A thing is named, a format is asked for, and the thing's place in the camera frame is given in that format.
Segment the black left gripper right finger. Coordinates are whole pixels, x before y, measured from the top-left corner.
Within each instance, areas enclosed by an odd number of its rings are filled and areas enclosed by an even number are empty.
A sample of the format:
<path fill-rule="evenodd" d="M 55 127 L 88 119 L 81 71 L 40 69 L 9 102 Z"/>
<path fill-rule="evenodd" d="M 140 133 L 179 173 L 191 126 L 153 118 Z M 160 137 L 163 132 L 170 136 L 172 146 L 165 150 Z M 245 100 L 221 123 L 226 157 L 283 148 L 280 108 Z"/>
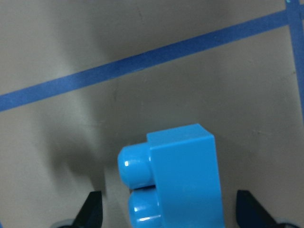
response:
<path fill-rule="evenodd" d="M 279 226 L 248 190 L 237 191 L 236 220 L 240 228 L 276 228 Z"/>

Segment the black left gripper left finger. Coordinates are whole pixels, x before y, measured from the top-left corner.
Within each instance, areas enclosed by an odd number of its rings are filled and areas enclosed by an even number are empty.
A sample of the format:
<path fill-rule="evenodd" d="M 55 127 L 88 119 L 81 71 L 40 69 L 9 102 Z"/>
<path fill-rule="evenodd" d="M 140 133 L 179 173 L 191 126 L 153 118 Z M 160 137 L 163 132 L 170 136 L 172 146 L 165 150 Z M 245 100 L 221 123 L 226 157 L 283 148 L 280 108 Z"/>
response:
<path fill-rule="evenodd" d="M 89 193 L 79 213 L 74 219 L 72 228 L 101 228 L 103 222 L 102 192 Z"/>

